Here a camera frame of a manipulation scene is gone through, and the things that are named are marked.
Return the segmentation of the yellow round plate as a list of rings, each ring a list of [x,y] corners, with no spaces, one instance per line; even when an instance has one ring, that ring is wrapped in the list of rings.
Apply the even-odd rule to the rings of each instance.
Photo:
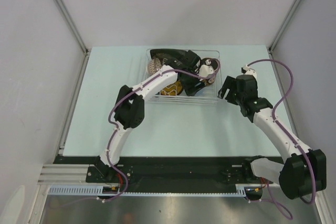
[[[165,96],[177,96],[180,95],[183,92],[183,86],[180,81],[176,81],[173,84],[163,88],[160,91],[160,95]]]

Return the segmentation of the clear wire dish rack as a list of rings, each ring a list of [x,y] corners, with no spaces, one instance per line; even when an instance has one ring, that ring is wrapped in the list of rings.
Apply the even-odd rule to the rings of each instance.
[[[145,81],[150,77],[146,72],[146,66],[148,62],[152,59],[150,56],[150,49],[146,51],[146,59],[143,60],[142,63],[143,67],[142,81]],[[198,63],[193,68],[191,68],[191,70],[195,71],[195,73],[198,73],[198,68],[201,59],[216,58],[217,60],[220,60],[220,53],[217,50],[196,50],[196,49],[182,49],[182,50],[190,52],[191,54],[194,55],[194,57],[199,57]],[[159,91],[149,101],[157,103],[215,104],[217,102],[217,93],[222,84],[223,82],[221,71],[219,71],[216,75],[215,82],[212,85],[206,86],[205,88],[200,90],[195,96],[187,96],[184,90],[180,95],[177,96],[160,95]]]

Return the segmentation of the black floral square plate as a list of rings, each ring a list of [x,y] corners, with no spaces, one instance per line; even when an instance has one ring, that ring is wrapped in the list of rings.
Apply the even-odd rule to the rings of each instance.
[[[193,54],[186,50],[168,48],[150,49],[150,56],[152,59],[158,58],[161,63],[171,58],[186,62],[191,62],[195,58]]]

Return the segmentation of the red-white patterned bowl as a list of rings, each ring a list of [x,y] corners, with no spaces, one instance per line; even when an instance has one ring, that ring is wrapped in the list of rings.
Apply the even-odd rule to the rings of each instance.
[[[162,68],[162,64],[160,60],[157,57],[152,58],[147,66],[146,66],[146,72],[149,76],[154,75],[156,72],[158,72]]]

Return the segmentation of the red black mug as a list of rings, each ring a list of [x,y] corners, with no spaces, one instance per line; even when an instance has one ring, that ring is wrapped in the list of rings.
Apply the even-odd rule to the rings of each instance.
[[[203,58],[203,59],[201,59],[201,61],[199,63],[198,72],[199,72],[199,69],[200,69],[201,65],[208,65],[208,66],[211,65],[214,68],[214,70],[215,70],[214,74],[211,75],[211,76],[215,77],[215,79],[216,79],[216,75],[217,75],[217,72],[219,70],[219,65],[218,65],[218,61],[217,60],[215,60],[214,58]],[[207,86],[212,85],[214,82],[210,83],[210,82],[207,81],[207,83],[208,83]]]

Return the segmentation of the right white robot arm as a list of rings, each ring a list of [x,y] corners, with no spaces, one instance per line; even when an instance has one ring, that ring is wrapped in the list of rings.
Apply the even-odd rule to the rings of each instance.
[[[221,99],[240,107],[244,117],[257,126],[272,142],[283,162],[277,163],[264,156],[247,158],[242,176],[249,183],[263,178],[280,186],[289,199],[311,195],[327,187],[327,158],[313,150],[290,131],[273,112],[272,104],[258,96],[257,80],[250,74],[226,77],[218,92]]]

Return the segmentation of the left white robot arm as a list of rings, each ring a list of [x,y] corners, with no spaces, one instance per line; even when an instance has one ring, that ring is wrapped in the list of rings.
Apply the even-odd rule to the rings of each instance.
[[[94,164],[98,176],[110,182],[119,173],[115,165],[119,162],[129,134],[144,120],[146,101],[178,79],[190,77],[201,84],[205,84],[206,80],[214,80],[220,67],[221,63],[216,58],[208,58],[199,64],[199,71],[193,73],[177,59],[170,59],[145,81],[132,87],[122,86],[108,116],[108,122],[115,126],[114,131],[107,147]]]

